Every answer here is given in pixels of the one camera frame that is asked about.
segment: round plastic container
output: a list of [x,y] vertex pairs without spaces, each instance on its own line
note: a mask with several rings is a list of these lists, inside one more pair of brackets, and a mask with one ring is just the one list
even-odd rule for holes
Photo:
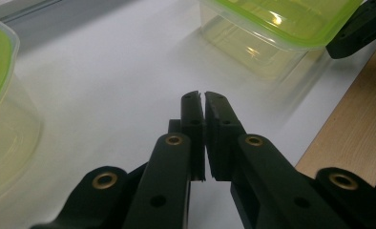
[[16,34],[0,22],[0,195],[25,168],[40,129],[30,98],[12,77],[18,47]]
[[323,49],[362,0],[200,0],[203,35],[260,76],[285,76]]

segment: white table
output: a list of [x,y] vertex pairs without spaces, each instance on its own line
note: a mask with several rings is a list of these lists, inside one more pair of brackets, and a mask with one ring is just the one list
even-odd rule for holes
[[[0,229],[51,221],[95,168],[146,162],[191,91],[226,95],[248,133],[296,164],[376,49],[341,60],[312,52],[277,83],[201,37],[197,0],[61,1],[9,26],[21,40],[14,71],[43,130],[27,171],[0,197]],[[242,228],[229,186],[209,168],[193,182],[189,228]]]

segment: wood grain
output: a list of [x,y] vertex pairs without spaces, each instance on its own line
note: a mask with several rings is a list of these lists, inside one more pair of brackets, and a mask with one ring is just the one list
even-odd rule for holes
[[376,52],[313,140],[296,169],[315,177],[346,169],[376,185]]

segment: black object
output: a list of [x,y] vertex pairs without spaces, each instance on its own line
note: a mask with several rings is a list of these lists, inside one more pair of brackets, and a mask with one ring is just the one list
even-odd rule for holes
[[231,181],[246,229],[376,228],[376,188],[338,168],[305,177],[268,139],[244,131],[225,96],[205,97],[205,120],[199,93],[186,94],[147,164],[88,173],[57,219],[32,229],[186,228],[190,181],[205,179],[204,145],[212,176]]
[[376,39],[376,0],[364,2],[326,46],[334,59],[352,55]]

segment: clear plastic container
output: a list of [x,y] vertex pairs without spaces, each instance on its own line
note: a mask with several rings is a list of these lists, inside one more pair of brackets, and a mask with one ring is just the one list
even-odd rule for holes
[[0,195],[18,178],[36,146],[40,118],[15,77],[16,34],[0,22]]
[[203,35],[263,77],[323,49],[362,0],[200,0]]

